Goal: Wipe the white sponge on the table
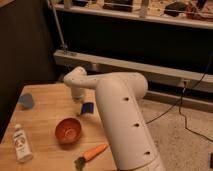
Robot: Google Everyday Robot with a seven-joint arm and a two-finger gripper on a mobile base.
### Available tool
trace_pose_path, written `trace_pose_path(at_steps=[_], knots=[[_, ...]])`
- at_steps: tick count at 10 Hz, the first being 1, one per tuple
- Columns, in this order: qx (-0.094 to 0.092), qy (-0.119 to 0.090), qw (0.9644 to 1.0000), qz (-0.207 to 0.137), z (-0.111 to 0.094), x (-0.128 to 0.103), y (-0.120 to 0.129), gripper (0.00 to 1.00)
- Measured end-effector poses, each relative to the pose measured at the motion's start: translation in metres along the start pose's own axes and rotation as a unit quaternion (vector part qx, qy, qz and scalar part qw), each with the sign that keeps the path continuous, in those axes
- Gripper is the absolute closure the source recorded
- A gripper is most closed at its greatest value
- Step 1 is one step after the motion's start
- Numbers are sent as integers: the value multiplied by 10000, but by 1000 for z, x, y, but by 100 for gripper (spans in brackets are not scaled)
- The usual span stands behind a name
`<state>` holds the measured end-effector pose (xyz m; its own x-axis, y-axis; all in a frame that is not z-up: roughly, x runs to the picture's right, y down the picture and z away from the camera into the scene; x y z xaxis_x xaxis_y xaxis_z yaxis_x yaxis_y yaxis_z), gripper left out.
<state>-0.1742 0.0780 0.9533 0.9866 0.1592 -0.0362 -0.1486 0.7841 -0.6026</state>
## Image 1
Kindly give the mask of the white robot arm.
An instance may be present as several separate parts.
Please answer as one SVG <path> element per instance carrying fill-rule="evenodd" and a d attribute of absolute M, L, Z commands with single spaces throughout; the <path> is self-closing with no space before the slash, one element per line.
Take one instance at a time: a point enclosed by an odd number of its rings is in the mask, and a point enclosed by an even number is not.
<path fill-rule="evenodd" d="M 84 98 L 84 88 L 95 90 L 97 109 L 118 171 L 166 171 L 138 105 L 148 90 L 141 73 L 88 75 L 83 67 L 76 67 L 63 81 L 75 100 Z"/>

